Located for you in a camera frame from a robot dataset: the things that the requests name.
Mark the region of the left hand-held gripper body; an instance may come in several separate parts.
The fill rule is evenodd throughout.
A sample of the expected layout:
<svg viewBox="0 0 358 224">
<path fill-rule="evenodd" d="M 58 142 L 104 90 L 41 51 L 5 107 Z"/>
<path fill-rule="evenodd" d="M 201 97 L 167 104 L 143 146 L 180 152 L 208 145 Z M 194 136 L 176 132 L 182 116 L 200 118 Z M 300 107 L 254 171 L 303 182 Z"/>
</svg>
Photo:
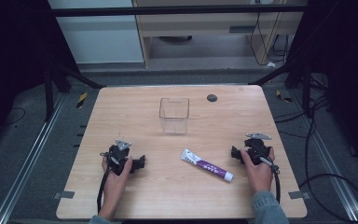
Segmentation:
<svg viewBox="0 0 358 224">
<path fill-rule="evenodd" d="M 113 171 L 116 175 L 121 175 L 128 159 L 127 156 L 130 153 L 130 148 L 131 143 L 117 139 L 107 152 L 101 152 L 100 155 L 107 158 L 107 168 L 105 171 L 107 173 Z"/>
</svg>

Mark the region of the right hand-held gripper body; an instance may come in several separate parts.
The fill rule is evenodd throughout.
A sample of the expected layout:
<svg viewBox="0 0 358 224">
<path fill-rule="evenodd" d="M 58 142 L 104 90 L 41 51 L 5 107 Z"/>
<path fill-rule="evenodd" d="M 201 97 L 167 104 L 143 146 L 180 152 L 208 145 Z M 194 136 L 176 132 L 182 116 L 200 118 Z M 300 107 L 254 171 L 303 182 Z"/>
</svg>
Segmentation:
<svg viewBox="0 0 358 224">
<path fill-rule="evenodd" d="M 268 165 L 272 164 L 272 160 L 269 156 L 271 147 L 267 147 L 264 144 L 264 140 L 270 140 L 270 137 L 263 133 L 248 133 L 247 139 L 244 141 L 244 145 L 248 147 L 247 153 L 254 165 L 258 165 L 262 162 Z"/>
</svg>

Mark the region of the white and purple toothpaste tube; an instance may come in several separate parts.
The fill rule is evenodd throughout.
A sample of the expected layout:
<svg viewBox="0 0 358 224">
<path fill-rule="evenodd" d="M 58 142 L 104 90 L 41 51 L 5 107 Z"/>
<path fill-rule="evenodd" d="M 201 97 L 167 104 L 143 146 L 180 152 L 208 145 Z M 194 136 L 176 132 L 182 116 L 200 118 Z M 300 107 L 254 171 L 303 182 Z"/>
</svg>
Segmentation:
<svg viewBox="0 0 358 224">
<path fill-rule="evenodd" d="M 189 150 L 188 148 L 185 148 L 181 155 L 182 161 L 187 161 L 191 164 L 194 164 L 203 170 L 206 170 L 210 172 L 211 174 L 214 174 L 222 179 L 224 179 L 227 182 L 231 182 L 233 179 L 233 174 L 204 160 L 203 158 L 199 157 L 197 154 Z"/>
</svg>

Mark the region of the clear plastic container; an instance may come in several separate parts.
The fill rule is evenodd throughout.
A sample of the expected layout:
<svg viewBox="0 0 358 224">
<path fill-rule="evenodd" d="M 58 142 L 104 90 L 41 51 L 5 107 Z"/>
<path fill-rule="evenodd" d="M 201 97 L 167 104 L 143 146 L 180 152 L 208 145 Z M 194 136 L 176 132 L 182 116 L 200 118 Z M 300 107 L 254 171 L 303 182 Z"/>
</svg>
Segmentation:
<svg viewBox="0 0 358 224">
<path fill-rule="evenodd" d="M 189 118 L 189 99 L 161 98 L 159 118 L 164 133 L 186 134 Z"/>
</svg>

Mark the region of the person's left hand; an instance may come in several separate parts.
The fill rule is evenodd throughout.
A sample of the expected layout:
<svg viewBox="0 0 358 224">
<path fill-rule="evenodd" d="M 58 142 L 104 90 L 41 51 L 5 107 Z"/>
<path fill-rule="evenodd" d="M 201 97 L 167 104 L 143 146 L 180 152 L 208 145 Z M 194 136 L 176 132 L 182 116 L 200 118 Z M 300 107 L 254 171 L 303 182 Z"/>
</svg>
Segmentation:
<svg viewBox="0 0 358 224">
<path fill-rule="evenodd" d="M 114 172 L 108 173 L 103 187 L 104 203 L 117 203 L 120 201 L 125 188 L 127 187 L 127 181 L 130 176 L 131 167 L 132 157 L 128 157 L 120 175 L 116 175 Z"/>
</svg>

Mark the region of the person's right hand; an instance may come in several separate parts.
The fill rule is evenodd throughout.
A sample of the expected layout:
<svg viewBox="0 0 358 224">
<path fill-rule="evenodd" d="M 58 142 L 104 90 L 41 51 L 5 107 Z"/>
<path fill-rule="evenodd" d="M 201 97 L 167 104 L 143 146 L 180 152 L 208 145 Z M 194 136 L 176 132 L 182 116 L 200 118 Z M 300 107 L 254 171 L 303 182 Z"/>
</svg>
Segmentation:
<svg viewBox="0 0 358 224">
<path fill-rule="evenodd" d="M 245 163 L 245 171 L 252 190 L 254 192 L 270 191 L 273 179 L 270 166 L 264 162 L 254 165 L 245 149 L 241 151 L 241 156 Z"/>
</svg>

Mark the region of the yellow and black tape piece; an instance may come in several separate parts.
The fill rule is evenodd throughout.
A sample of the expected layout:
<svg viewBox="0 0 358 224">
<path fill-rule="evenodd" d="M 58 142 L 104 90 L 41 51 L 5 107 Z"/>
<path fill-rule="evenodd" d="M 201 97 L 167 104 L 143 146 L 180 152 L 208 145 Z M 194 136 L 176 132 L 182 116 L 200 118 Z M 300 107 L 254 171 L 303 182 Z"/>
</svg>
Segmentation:
<svg viewBox="0 0 358 224">
<path fill-rule="evenodd" d="M 87 98 L 87 95 L 88 95 L 87 92 L 82 92 L 80 94 L 79 100 L 78 100 L 78 102 L 76 104 L 76 108 L 81 108 L 83 106 L 83 104 L 84 104 L 84 102 L 85 102 L 85 100 Z"/>
<path fill-rule="evenodd" d="M 286 102 L 286 103 L 292 103 L 293 102 L 291 97 L 287 97 L 287 96 L 283 95 L 280 90 L 276 90 L 276 96 L 279 99 L 281 99 L 282 101 Z"/>
</svg>

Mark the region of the grey tape strip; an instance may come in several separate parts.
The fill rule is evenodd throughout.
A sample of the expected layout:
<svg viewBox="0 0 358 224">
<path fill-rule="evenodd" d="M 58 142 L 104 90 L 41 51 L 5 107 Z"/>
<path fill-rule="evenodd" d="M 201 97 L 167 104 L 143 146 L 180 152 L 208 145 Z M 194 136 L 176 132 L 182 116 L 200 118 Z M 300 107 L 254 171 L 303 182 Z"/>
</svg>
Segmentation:
<svg viewBox="0 0 358 224">
<path fill-rule="evenodd" d="M 302 191 L 290 191 L 289 192 L 289 197 L 294 200 L 294 199 L 310 199 L 311 196 L 308 192 L 302 192 Z"/>
<path fill-rule="evenodd" d="M 55 200 L 59 200 L 59 199 L 72 199 L 75 196 L 75 193 L 73 191 L 60 191 L 60 192 L 55 192 L 53 195 L 53 198 Z"/>
</svg>

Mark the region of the black metal stand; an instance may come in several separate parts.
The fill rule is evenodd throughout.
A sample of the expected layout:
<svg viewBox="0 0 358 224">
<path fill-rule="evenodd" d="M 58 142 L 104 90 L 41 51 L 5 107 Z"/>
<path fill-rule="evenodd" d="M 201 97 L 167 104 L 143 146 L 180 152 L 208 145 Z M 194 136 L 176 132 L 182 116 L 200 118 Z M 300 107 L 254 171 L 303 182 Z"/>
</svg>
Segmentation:
<svg viewBox="0 0 358 224">
<path fill-rule="evenodd" d="M 262 86 L 273 78 L 287 73 L 288 77 L 284 81 L 284 85 L 288 89 L 295 88 L 299 83 L 302 84 L 302 109 L 310 118 L 310 76 L 311 66 L 307 60 L 288 60 L 286 64 L 275 69 L 265 77 L 250 82 L 250 85 Z"/>
<path fill-rule="evenodd" d="M 55 84 L 59 89 L 59 92 L 69 92 L 71 85 L 66 79 L 67 76 L 73 77 L 76 80 L 86 84 L 93 89 L 102 89 L 104 85 L 98 84 L 84 76 L 79 72 L 64 66 L 54 61 L 49 61 L 44 65 L 43 78 L 45 86 L 45 99 L 46 99 L 46 118 L 45 121 L 49 121 L 54 113 L 53 105 L 53 91 L 52 85 Z"/>
</svg>

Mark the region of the white cabinet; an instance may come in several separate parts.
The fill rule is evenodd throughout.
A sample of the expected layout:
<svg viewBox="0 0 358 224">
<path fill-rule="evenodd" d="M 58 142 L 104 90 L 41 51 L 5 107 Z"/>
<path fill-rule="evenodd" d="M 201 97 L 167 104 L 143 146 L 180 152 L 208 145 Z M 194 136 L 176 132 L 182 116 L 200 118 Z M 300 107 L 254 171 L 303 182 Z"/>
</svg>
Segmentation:
<svg viewBox="0 0 358 224">
<path fill-rule="evenodd" d="M 131 0 L 48 0 L 52 9 L 133 7 Z M 142 63 L 134 16 L 59 17 L 66 42 L 79 64 Z"/>
</svg>

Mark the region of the black curtain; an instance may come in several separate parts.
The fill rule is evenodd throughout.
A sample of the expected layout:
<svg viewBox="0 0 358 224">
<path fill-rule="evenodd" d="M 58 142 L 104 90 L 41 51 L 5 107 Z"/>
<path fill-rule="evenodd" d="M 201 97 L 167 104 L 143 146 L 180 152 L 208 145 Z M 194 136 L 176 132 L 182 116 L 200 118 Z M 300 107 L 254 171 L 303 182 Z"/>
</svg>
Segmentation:
<svg viewBox="0 0 358 224">
<path fill-rule="evenodd" d="M 49 10 L 48 0 L 0 0 L 0 127 L 15 97 L 44 82 L 43 66 L 17 24 L 17 10 Z"/>
<path fill-rule="evenodd" d="M 290 56 L 328 77 L 328 97 L 358 152 L 358 0 L 309 0 Z"/>
</svg>

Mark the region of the light wooden desk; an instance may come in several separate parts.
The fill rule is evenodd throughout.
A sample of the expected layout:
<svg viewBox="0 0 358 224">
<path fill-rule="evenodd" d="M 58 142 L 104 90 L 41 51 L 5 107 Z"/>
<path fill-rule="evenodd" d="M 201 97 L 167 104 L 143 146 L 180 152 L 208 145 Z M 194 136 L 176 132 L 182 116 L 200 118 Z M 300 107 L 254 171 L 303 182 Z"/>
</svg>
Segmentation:
<svg viewBox="0 0 358 224">
<path fill-rule="evenodd" d="M 308 0 L 131 0 L 135 7 L 294 5 Z M 279 35 L 293 35 L 302 19 L 301 12 L 228 14 L 138 15 L 136 17 L 145 63 L 149 63 L 155 37 L 195 35 L 246 35 L 259 63 L 268 60 Z"/>
</svg>

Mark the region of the black horizontal bar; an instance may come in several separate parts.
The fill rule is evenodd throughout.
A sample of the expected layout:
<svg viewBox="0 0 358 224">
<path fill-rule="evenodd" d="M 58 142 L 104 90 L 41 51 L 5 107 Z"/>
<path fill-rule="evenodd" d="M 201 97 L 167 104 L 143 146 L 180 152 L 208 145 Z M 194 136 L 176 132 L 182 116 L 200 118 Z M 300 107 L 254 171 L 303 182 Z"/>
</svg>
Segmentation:
<svg viewBox="0 0 358 224">
<path fill-rule="evenodd" d="M 216 5 L 216 6 L 172 6 L 172 7 L 105 7 L 105 8 L 64 8 L 51 9 L 48 14 L 55 17 L 86 16 L 130 16 L 169 14 L 210 14 L 210 13 L 264 13 L 302 12 L 307 4 L 294 5 Z"/>
</svg>

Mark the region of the metal floor rail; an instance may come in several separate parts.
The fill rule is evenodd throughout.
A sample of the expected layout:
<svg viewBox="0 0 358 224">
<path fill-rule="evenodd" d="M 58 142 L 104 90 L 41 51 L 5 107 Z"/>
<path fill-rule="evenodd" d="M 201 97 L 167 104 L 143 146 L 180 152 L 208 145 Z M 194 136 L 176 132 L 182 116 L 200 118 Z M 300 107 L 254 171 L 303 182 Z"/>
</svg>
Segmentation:
<svg viewBox="0 0 358 224">
<path fill-rule="evenodd" d="M 62 111 L 62 106 L 67 98 L 66 93 L 59 93 L 58 99 L 53 105 L 53 112 L 51 117 L 44 122 L 38 136 L 28 153 L 20 171 L 18 172 L 15 181 L 13 182 L 7 196 L 0 205 L 0 224 L 7 224 L 22 192 L 23 189 L 34 169 L 34 166 L 39 158 L 40 153 L 48 141 L 48 137 Z"/>
<path fill-rule="evenodd" d="M 350 221 L 358 221 L 358 201 L 355 199 L 355 195 L 351 190 L 349 182 L 343 178 L 338 178 L 339 176 L 342 176 L 342 173 L 335 164 L 330 153 L 327 151 L 327 147 L 317 131 L 313 119 L 309 119 L 304 115 L 303 120 L 310 128 L 310 139 L 324 165 L 324 169 L 328 174 L 331 174 L 330 179 L 332 180 L 332 184 Z"/>
</svg>

